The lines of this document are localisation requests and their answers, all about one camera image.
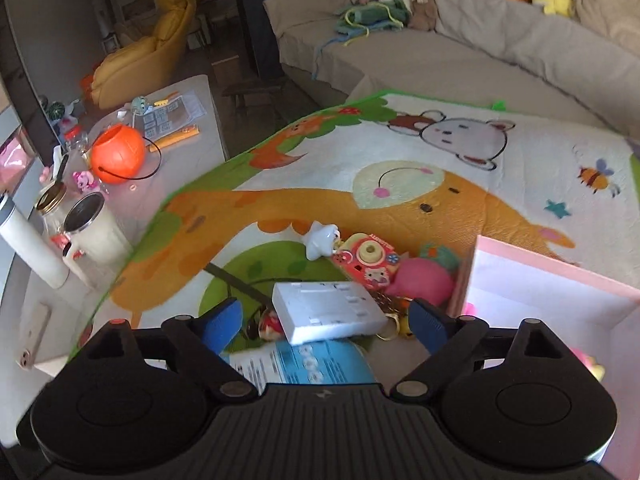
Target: gold jar lid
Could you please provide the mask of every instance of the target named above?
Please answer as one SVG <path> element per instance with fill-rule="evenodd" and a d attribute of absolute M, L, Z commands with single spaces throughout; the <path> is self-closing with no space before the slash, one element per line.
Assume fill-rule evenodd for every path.
<path fill-rule="evenodd" d="M 38 200 L 36 204 L 36 211 L 41 215 L 54 210 L 60 201 L 64 198 L 66 193 L 66 186 L 62 182 L 56 182 L 53 186 L 47 189 L 44 194 Z"/>

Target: cartoon bee print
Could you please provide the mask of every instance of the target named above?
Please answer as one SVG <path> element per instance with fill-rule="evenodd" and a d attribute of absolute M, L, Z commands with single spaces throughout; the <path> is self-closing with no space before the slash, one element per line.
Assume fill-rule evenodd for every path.
<path fill-rule="evenodd" d="M 617 196 L 620 194 L 620 186 L 609 181 L 609 177 L 613 174 L 614 171 L 607 167 L 607 161 L 599 158 L 595 168 L 581 166 L 578 178 L 586 187 L 593 189 L 594 194 L 603 189 L 609 189 L 611 196 Z"/>

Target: yellow armchair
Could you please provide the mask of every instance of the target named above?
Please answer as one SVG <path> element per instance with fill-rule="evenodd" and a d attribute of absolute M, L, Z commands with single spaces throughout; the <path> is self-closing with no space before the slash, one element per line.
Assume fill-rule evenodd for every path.
<path fill-rule="evenodd" d="M 184 55 L 196 0 L 156 0 L 162 12 L 152 36 L 109 54 L 95 70 L 91 97 L 101 110 L 167 86 Z"/>

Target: glass jar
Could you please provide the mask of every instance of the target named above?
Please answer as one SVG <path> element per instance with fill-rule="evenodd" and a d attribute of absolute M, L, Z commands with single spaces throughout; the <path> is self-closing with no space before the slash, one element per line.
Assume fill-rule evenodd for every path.
<path fill-rule="evenodd" d="M 65 186 L 62 182 L 56 182 L 49 187 L 38 200 L 36 211 L 42 216 L 45 236 L 60 249 L 60 254 L 69 243 L 69 238 L 64 234 L 62 225 L 66 215 L 82 196 Z M 79 258 L 81 253 L 74 254 Z"/>
<path fill-rule="evenodd" d="M 85 160 L 88 157 L 91 146 L 89 145 L 89 134 L 78 124 L 71 128 L 65 135 L 66 150 L 71 152 L 77 150 Z"/>

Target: brown plush toy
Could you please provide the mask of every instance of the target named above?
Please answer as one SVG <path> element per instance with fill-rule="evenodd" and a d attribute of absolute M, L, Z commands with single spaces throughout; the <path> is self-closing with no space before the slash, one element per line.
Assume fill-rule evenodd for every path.
<path fill-rule="evenodd" d="M 435 0 L 412 0 L 412 16 L 409 28 L 417 30 L 433 30 L 438 19 L 438 7 Z"/>

